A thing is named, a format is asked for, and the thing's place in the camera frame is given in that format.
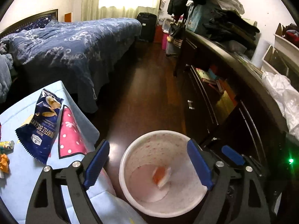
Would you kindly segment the clothes pile on dresser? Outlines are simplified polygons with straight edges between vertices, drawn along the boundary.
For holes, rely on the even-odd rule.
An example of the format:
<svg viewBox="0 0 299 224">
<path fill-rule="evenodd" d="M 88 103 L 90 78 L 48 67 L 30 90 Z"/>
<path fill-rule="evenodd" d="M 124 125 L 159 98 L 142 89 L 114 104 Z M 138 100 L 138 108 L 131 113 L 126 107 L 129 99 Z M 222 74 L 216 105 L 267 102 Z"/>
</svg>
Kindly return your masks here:
<svg viewBox="0 0 299 224">
<path fill-rule="evenodd" d="M 244 19 L 245 13 L 239 0 L 188 0 L 186 29 L 226 44 L 236 41 L 247 50 L 256 49 L 256 35 L 259 29 Z"/>
</svg>

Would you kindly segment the white pink speckled trash bin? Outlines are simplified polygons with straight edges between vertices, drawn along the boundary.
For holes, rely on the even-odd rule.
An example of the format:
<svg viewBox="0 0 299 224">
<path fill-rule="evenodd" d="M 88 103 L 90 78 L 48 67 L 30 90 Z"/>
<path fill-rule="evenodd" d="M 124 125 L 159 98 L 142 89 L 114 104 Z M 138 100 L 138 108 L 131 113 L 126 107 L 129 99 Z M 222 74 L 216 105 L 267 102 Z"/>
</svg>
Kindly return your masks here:
<svg viewBox="0 0 299 224">
<path fill-rule="evenodd" d="M 183 215 L 207 193 L 187 153 L 188 136 L 158 130 L 137 138 L 120 162 L 119 183 L 129 203 L 161 218 Z"/>
</svg>

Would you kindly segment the dark wooden dresser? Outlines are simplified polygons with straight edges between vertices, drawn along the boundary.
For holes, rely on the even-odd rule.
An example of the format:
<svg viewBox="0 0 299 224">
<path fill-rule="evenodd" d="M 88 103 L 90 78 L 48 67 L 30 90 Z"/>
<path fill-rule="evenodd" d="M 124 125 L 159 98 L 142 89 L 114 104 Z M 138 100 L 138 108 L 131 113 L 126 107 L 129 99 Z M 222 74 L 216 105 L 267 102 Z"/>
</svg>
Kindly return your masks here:
<svg viewBox="0 0 299 224">
<path fill-rule="evenodd" d="M 298 142 L 256 71 L 220 45 L 187 30 L 175 73 L 193 91 L 189 111 L 208 133 L 263 164 L 298 168 Z"/>
</svg>

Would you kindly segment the black suitcase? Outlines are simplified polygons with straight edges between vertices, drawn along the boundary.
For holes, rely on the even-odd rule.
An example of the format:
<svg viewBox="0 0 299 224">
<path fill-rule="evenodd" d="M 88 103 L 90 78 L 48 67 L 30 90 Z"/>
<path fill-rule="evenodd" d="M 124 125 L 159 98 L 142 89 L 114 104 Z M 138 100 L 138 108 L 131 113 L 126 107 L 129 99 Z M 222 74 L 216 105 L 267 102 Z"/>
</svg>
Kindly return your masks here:
<svg viewBox="0 0 299 224">
<path fill-rule="evenodd" d="M 157 16 L 152 13 L 139 13 L 136 19 L 142 25 L 139 38 L 152 43 L 155 37 Z"/>
</svg>

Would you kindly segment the dark blue biscuit bag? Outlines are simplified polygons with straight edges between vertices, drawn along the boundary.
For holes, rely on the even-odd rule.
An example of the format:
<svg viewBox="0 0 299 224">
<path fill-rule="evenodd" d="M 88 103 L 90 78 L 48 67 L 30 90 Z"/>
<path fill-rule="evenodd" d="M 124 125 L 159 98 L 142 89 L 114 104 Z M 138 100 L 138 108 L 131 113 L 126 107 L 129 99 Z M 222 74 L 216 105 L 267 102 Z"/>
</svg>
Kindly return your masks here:
<svg viewBox="0 0 299 224">
<path fill-rule="evenodd" d="M 43 89 L 30 122 L 16 129 L 20 143 L 32 157 L 42 164 L 47 163 L 51 152 L 62 103 L 62 98 Z"/>
</svg>

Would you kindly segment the pink storage container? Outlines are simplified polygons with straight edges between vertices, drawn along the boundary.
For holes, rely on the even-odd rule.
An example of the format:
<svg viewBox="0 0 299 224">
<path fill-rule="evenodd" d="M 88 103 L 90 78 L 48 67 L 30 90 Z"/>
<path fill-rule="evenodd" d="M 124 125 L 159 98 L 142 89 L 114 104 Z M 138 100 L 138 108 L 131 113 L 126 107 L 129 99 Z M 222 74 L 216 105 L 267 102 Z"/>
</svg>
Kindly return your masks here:
<svg viewBox="0 0 299 224">
<path fill-rule="evenodd" d="M 162 36 L 162 42 L 161 42 L 161 45 L 162 45 L 162 49 L 163 50 L 166 50 L 167 48 L 167 43 L 168 43 L 168 38 L 169 36 L 169 33 L 168 32 L 163 32 L 163 36 Z"/>
</svg>

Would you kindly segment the white plastic bag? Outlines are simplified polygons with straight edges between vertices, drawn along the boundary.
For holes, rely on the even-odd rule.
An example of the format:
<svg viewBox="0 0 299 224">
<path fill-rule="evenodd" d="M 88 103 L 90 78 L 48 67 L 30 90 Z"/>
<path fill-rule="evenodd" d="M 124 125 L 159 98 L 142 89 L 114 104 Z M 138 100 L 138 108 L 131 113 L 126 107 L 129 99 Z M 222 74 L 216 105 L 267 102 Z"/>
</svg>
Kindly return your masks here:
<svg viewBox="0 0 299 224">
<path fill-rule="evenodd" d="M 298 140 L 298 91 L 291 85 L 290 80 L 281 74 L 264 72 L 262 82 L 286 119 L 289 133 Z"/>
</svg>

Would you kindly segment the teal candy tube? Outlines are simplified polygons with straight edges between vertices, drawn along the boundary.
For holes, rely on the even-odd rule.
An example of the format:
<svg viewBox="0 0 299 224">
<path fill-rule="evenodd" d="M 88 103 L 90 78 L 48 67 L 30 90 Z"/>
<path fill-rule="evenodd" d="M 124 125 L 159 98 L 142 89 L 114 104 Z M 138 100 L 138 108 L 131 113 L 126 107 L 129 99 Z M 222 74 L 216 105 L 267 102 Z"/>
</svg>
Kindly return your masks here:
<svg viewBox="0 0 299 224">
<path fill-rule="evenodd" d="M 14 150 L 15 143 L 14 141 L 3 141 L 0 142 L 0 149 L 4 151 L 12 151 Z"/>
</svg>

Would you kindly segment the orange toy figure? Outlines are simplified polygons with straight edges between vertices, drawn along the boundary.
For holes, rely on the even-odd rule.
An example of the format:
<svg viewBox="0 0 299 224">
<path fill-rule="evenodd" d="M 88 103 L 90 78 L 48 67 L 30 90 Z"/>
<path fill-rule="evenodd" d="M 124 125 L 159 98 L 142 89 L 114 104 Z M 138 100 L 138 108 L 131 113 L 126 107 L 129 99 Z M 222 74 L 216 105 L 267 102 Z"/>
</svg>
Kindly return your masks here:
<svg viewBox="0 0 299 224">
<path fill-rule="evenodd" d="M 0 169 L 4 173 L 9 173 L 9 159 L 6 154 L 1 154 Z"/>
</svg>

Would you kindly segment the light blue fleece blanket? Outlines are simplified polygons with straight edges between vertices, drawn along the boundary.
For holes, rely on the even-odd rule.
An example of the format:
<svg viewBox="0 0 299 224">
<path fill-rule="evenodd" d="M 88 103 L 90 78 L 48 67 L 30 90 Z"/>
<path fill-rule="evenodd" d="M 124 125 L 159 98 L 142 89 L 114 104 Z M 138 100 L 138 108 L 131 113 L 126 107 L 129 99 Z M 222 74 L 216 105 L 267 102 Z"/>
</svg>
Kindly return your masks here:
<svg viewBox="0 0 299 224">
<path fill-rule="evenodd" d="M 7 94 L 12 84 L 11 70 L 13 69 L 12 55 L 7 52 L 7 47 L 1 42 L 1 64 L 0 64 L 0 82 L 1 82 L 1 103 L 5 102 Z"/>
</svg>

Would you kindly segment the light blue patterned tablecloth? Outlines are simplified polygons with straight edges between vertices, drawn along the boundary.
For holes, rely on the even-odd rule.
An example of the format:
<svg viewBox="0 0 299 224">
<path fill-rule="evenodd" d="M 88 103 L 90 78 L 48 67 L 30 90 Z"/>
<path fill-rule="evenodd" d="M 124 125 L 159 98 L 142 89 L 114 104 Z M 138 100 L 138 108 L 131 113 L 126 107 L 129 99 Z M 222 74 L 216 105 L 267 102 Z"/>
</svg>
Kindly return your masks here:
<svg viewBox="0 0 299 224">
<path fill-rule="evenodd" d="M 71 170 L 102 223 L 143 223 L 143 218 L 115 195 L 103 168 L 110 150 L 95 151 L 99 131 L 73 101 L 61 81 L 26 96 L 1 114 L 1 139 L 14 142 L 9 172 L 1 180 L 1 199 L 17 223 L 78 223 L 82 204 L 73 204 L 71 183 L 55 173 Z"/>
</svg>

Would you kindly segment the bed with blue duvet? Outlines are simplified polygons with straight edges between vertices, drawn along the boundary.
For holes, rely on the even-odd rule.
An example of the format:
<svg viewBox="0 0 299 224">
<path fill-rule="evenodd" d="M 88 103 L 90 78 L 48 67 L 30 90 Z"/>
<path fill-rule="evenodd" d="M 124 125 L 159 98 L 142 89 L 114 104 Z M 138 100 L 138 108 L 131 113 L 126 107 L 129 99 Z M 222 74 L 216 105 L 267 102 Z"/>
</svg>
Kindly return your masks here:
<svg viewBox="0 0 299 224">
<path fill-rule="evenodd" d="M 80 108 L 97 110 L 100 88 L 141 34 L 133 18 L 59 22 L 56 10 L 21 20 L 1 32 L 1 47 L 32 86 L 62 81 Z"/>
</svg>

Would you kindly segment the orange bedside box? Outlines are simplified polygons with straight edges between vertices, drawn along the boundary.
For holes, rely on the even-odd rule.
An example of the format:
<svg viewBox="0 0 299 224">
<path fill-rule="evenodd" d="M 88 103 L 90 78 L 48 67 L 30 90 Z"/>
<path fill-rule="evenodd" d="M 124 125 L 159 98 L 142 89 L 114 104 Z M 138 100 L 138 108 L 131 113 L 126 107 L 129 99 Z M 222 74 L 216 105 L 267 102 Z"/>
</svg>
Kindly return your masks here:
<svg viewBox="0 0 299 224">
<path fill-rule="evenodd" d="M 64 14 L 64 22 L 72 22 L 73 14 L 72 12 Z"/>
</svg>

